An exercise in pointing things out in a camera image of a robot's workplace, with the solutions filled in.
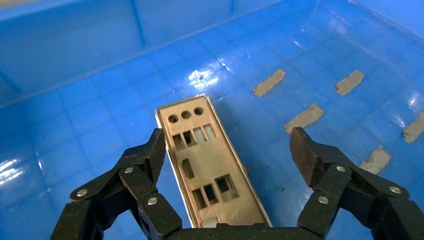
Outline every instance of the silver rivet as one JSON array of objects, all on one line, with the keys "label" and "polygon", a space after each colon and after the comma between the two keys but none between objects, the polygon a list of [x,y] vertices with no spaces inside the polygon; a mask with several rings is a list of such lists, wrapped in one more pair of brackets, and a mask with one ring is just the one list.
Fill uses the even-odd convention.
[{"label": "silver rivet", "polygon": [[339,170],[340,172],[346,172],[346,169],[342,166],[337,166],[336,169]]},{"label": "silver rivet", "polygon": [[329,199],[326,198],[325,196],[320,196],[320,197],[318,197],[318,202],[320,202],[322,204],[328,204],[329,203]]},{"label": "silver rivet", "polygon": [[158,199],[156,197],[152,197],[147,201],[148,205],[155,205],[158,202]]},{"label": "silver rivet", "polygon": [[389,186],[388,189],[390,189],[390,191],[394,192],[395,194],[401,194],[402,193],[402,191],[395,186]]},{"label": "silver rivet", "polygon": [[77,197],[82,197],[82,196],[86,195],[88,192],[89,192],[89,190],[88,190],[88,189],[81,189],[81,190],[79,190],[79,191],[76,193],[76,196],[77,196]]},{"label": "silver rivet", "polygon": [[125,173],[126,173],[126,174],[129,174],[129,173],[131,173],[133,170],[134,170],[134,168],[132,168],[132,167],[128,167],[127,169],[125,169]]}]

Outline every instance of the port cutout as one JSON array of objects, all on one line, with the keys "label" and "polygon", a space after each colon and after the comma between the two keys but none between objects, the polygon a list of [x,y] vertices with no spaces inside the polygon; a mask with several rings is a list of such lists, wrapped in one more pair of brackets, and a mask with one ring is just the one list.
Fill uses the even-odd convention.
[{"label": "port cutout", "polygon": [[204,143],[206,142],[206,137],[203,134],[203,131],[200,127],[196,127],[195,129],[193,129],[194,135],[196,136],[196,139],[199,143]]},{"label": "port cutout", "polygon": [[169,117],[168,117],[168,121],[170,122],[170,123],[176,123],[176,122],[178,122],[178,116],[177,115],[175,115],[175,114],[172,114],[172,115],[170,115]]},{"label": "port cutout", "polygon": [[173,139],[173,143],[175,144],[175,148],[177,150],[181,150],[181,149],[185,149],[186,146],[184,145],[184,141],[181,138],[181,134],[176,134],[174,136],[172,136]]},{"label": "port cutout", "polygon": [[215,132],[212,129],[212,126],[210,124],[204,125],[203,126],[204,132],[206,133],[207,139],[211,140],[211,139],[216,139],[217,136],[215,136]]},{"label": "port cutout", "polygon": [[212,186],[212,184],[208,184],[204,186],[203,189],[207,200],[209,201],[209,205],[216,204],[218,202],[218,198],[215,195],[214,186]]},{"label": "port cutout", "polygon": [[186,178],[192,179],[195,177],[195,173],[193,172],[189,159],[182,160],[181,166]]},{"label": "port cutout", "polygon": [[181,117],[182,117],[183,119],[189,119],[191,116],[192,116],[192,114],[191,114],[189,111],[183,111],[183,112],[181,113]]},{"label": "port cutout", "polygon": [[196,140],[192,135],[192,131],[185,131],[182,133],[184,136],[185,142],[187,143],[188,147],[196,145]]},{"label": "port cutout", "polygon": [[212,229],[217,227],[217,223],[218,223],[218,218],[215,216],[215,217],[209,218],[208,220],[202,221],[200,223],[200,226],[202,228]]},{"label": "port cutout", "polygon": [[196,115],[202,115],[202,114],[203,114],[203,107],[200,107],[200,106],[196,107],[196,108],[194,109],[194,113],[195,113]]},{"label": "port cutout", "polygon": [[193,197],[199,210],[206,208],[206,202],[203,199],[200,188],[193,191]]},{"label": "port cutout", "polygon": [[215,182],[219,188],[219,192],[221,193],[222,201],[224,203],[239,197],[237,189],[229,174],[216,178]]}]

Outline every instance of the grid pattern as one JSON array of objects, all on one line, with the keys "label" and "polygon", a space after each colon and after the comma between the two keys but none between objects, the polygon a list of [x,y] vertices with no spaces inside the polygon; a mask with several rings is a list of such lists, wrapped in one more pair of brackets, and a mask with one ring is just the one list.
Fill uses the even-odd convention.
[{"label": "grid pattern", "polygon": [[[424,136],[402,129],[424,112],[424,42],[343,0],[284,0],[89,77],[0,109],[0,239],[45,239],[69,194],[145,143],[154,110],[205,93],[274,226],[293,227],[311,190],[291,159],[284,125],[313,103],[324,110],[306,131],[356,164],[382,146],[380,173],[424,209]],[[262,98],[253,87],[275,70],[284,80]],[[346,96],[334,88],[359,69]],[[169,161],[157,188],[189,220]],[[341,210],[329,239],[370,238]],[[143,238],[128,212],[106,239]]]}]

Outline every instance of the rectangular hole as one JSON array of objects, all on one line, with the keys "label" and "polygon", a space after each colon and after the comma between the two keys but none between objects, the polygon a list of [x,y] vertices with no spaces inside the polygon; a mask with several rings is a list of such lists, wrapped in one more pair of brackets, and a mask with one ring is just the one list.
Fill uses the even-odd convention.
[{"label": "rectangular hole", "polygon": [[206,202],[203,199],[202,191],[200,188],[193,191],[193,197],[199,210],[206,208]]},{"label": "rectangular hole", "polygon": [[187,147],[196,145],[196,140],[192,135],[192,131],[185,131],[182,133],[182,135],[184,136],[185,142],[187,143]]},{"label": "rectangular hole", "polygon": [[181,134],[176,134],[172,136],[173,142],[175,144],[175,148],[177,150],[185,149],[186,146],[184,145],[183,139],[181,138]]},{"label": "rectangular hole", "polygon": [[219,192],[221,193],[222,201],[224,201],[224,203],[239,197],[237,189],[229,174],[216,178],[215,182],[219,188]]},{"label": "rectangular hole", "polygon": [[209,205],[216,204],[218,202],[217,196],[215,195],[214,187],[212,184],[206,185],[203,187],[204,193],[206,193],[207,200]]},{"label": "rectangular hole", "polygon": [[206,133],[207,139],[215,139],[217,138],[217,136],[215,136],[215,132],[212,129],[212,126],[210,124],[204,125],[203,126],[204,129],[204,133]]},{"label": "rectangular hole", "polygon": [[218,223],[218,218],[215,216],[215,217],[209,218],[208,220],[202,221],[200,223],[200,226],[202,228],[212,229],[217,227],[217,223]]},{"label": "rectangular hole", "polygon": [[196,139],[199,143],[204,143],[206,142],[206,137],[203,134],[203,131],[200,127],[196,127],[195,129],[193,129],[194,135],[196,136]]},{"label": "rectangular hole", "polygon": [[193,172],[192,165],[190,164],[190,161],[188,159],[182,160],[181,166],[186,178],[192,179],[195,177],[195,173]]}]

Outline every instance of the gray adhesive strip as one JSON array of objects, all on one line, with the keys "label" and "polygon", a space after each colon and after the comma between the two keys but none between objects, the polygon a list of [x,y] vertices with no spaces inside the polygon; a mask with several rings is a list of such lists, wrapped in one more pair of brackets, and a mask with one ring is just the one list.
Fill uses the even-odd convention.
[{"label": "gray adhesive strip", "polygon": [[371,153],[371,156],[369,156],[368,160],[361,163],[359,167],[372,174],[378,174],[387,166],[387,164],[389,164],[391,158],[392,157],[380,146],[375,149]]},{"label": "gray adhesive strip", "polygon": [[286,72],[278,69],[274,72],[274,74],[268,77],[265,81],[259,83],[255,88],[253,88],[253,92],[259,98],[265,95],[269,90],[271,90],[275,85],[277,85],[281,80],[283,80],[284,76],[286,76]]},{"label": "gray adhesive strip", "polygon": [[344,96],[352,91],[364,79],[364,74],[359,70],[355,70],[349,76],[339,81],[335,86],[335,91]]},{"label": "gray adhesive strip", "polygon": [[299,115],[295,116],[292,120],[290,120],[285,126],[285,131],[290,135],[292,133],[292,129],[295,127],[306,127],[309,124],[315,123],[321,116],[324,114],[324,111],[316,104],[312,104],[310,108],[306,109]]},{"label": "gray adhesive strip", "polygon": [[412,143],[421,133],[424,132],[424,112],[421,112],[415,121],[403,129],[403,139],[407,143]]}]

